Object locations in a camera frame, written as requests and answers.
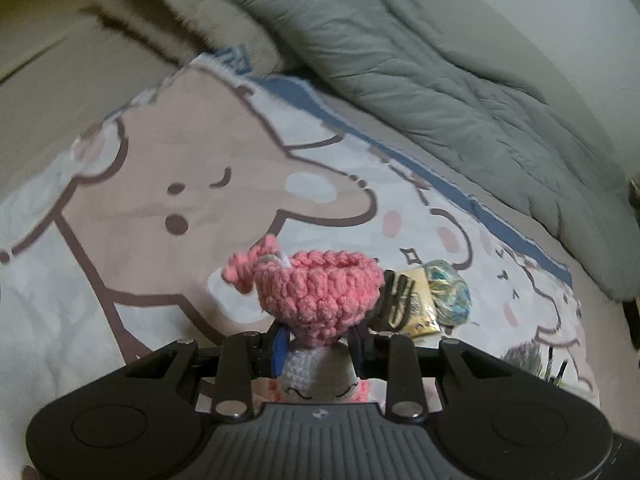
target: ribbed gray plate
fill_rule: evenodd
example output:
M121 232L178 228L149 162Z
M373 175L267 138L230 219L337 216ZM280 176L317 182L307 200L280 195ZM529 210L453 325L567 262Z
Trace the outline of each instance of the ribbed gray plate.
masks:
M426 431L375 404L267 404L255 420L217 429L175 480L469 479Z

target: silver screw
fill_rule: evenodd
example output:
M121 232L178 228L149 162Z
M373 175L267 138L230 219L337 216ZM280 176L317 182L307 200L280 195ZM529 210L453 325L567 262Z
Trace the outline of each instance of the silver screw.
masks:
M422 414L424 408L414 400L401 400L391 407L391 411L402 418L415 418Z
M223 400L216 404L216 412L219 415L238 418L246 412L247 406L242 400Z

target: crochet doll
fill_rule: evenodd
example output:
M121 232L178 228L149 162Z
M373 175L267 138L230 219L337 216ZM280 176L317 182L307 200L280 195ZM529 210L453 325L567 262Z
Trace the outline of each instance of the crochet doll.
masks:
M382 270L361 253L309 251L290 258L273 235L236 253L222 279L238 292L254 288L263 310L286 324L295 340L272 399L282 402L366 402L368 385L353 370L340 342L347 329L373 308Z

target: gold package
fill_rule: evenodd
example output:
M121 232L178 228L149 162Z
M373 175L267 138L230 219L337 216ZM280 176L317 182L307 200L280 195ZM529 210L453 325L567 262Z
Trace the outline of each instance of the gold package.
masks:
M400 329L401 333L407 334L411 338L422 337L440 332L438 325L436 309L431 297L431 289L427 276L422 267L414 269L400 270L396 272L394 280L393 294L398 291L398 279L400 276L406 276L409 282L404 288L400 299L400 305L391 313L389 324L398 326L404 317L405 305L409 304L411 309L409 319L405 326ZM407 298L409 291L412 290L411 298Z

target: blue blanket border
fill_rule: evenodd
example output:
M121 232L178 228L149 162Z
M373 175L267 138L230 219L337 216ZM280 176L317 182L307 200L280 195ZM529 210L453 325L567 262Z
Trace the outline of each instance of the blue blanket border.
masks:
M316 95L311 84L303 79L292 76L270 76L254 80L270 92L278 95L293 106L306 110L320 120L335 126L340 131L351 134L359 139L375 146L381 152L400 162L411 171L429 182L435 189L451 200L459 208L475 216L498 239L507 244L514 251L526 254L535 259L543 269L559 278L567 285L572 286L572 277L569 270L559 262L552 260L538 247L538 245L525 238L514 228L508 225L493 212L482 206L474 197L460 191L454 184L448 182L435 173L432 173L421 163L418 163L401 152L391 149L385 144L371 139L369 136L347 123L340 115L330 110Z

